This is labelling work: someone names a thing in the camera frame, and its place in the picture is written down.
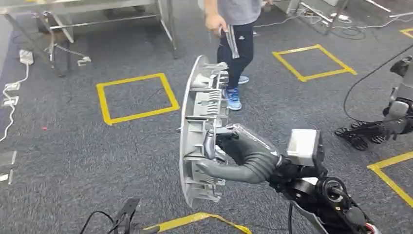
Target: person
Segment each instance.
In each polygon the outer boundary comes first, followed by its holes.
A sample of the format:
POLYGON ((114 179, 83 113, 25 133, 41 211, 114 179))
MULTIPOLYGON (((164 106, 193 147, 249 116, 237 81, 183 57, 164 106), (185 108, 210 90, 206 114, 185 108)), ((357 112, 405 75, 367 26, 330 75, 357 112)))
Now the person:
POLYGON ((248 77, 241 74, 254 58, 253 23, 260 16, 262 2, 204 0, 206 27, 220 37, 217 62, 226 62, 229 66, 229 82, 224 96, 231 110, 240 110, 242 107, 238 84, 249 81, 248 77))

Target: electrical outlet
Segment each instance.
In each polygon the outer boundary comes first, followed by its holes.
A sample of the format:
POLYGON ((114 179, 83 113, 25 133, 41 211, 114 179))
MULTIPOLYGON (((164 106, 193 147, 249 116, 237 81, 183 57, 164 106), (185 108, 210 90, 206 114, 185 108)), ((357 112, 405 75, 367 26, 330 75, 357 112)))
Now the electrical outlet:
POLYGON ((90 59, 90 57, 83 57, 82 59, 77 61, 77 65, 79 67, 85 66, 86 63, 92 62, 92 60, 90 59))
POLYGON ((4 89, 6 91, 13 91, 13 90, 19 90, 20 89, 20 83, 15 82, 15 83, 8 83, 4 86, 4 89))
POLYGON ((9 180, 9 174, 0 175, 0 182, 9 180))
POLYGON ((16 106, 18 102, 19 102, 19 97, 18 96, 11 97, 10 100, 8 98, 5 98, 3 100, 3 105, 2 106, 10 106, 10 104, 13 105, 13 106, 16 106))

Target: metal table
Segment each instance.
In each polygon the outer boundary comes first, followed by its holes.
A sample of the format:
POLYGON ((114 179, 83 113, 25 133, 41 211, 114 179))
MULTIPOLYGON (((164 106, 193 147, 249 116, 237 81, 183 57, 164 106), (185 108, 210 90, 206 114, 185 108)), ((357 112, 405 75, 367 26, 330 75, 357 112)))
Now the metal table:
POLYGON ((94 25, 100 23, 117 22, 123 20, 137 20, 145 18, 158 18, 162 24, 173 49, 173 55, 176 58, 176 33, 174 27, 172 0, 0 0, 0 15, 17 28, 27 38, 28 42, 33 46, 35 53, 50 65, 56 73, 61 76, 63 73, 55 65, 54 61, 54 44, 55 34, 54 29, 62 29, 67 39, 73 43, 73 32, 69 29, 73 27, 94 25), (112 19, 98 22, 86 22, 80 24, 72 24, 70 14, 90 12, 96 10, 116 9, 123 7, 141 6, 156 4, 157 12, 151 15, 138 17, 129 17, 123 19, 112 19), (54 16, 58 26, 51 27, 45 19, 43 12, 50 12, 54 16), (35 41, 30 37, 27 31, 11 16, 12 13, 33 12, 36 13, 45 25, 51 35, 50 48, 47 54, 42 48, 36 45, 35 41))

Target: black robotic glove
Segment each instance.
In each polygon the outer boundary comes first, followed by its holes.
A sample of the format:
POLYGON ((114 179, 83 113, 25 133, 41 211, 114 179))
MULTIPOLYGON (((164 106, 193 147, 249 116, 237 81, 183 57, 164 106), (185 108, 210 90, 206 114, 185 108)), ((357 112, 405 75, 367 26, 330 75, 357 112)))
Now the black robotic glove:
POLYGON ((219 164, 213 160, 199 160, 196 165, 205 174, 251 184, 268 181, 281 156, 276 148, 259 135, 240 124, 217 129, 216 144, 238 166, 219 164))

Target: gray t-shirt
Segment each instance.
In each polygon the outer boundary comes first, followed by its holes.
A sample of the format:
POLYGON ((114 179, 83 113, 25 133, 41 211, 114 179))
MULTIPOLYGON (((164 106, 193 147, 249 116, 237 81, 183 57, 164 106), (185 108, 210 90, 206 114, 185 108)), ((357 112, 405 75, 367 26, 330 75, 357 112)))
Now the gray t-shirt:
POLYGON ((227 24, 244 25, 258 19, 262 0, 218 0, 218 11, 227 24))

